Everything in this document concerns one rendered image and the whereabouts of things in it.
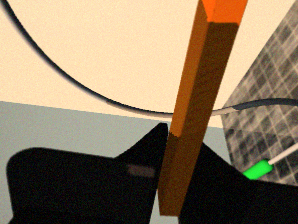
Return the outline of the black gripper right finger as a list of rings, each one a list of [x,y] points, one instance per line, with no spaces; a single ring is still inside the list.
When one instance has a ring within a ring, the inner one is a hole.
[[[178,224],[298,224],[298,186],[251,180],[202,142]]]

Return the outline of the orange rectangular bar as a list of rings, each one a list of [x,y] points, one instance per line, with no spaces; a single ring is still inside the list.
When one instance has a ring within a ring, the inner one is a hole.
[[[198,0],[159,176],[160,216],[179,217],[248,0]]]

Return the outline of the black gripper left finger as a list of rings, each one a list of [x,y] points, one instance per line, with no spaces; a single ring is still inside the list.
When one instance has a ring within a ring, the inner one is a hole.
[[[45,147],[15,153],[6,165],[13,217],[26,206],[150,224],[168,133],[160,122],[115,158]]]

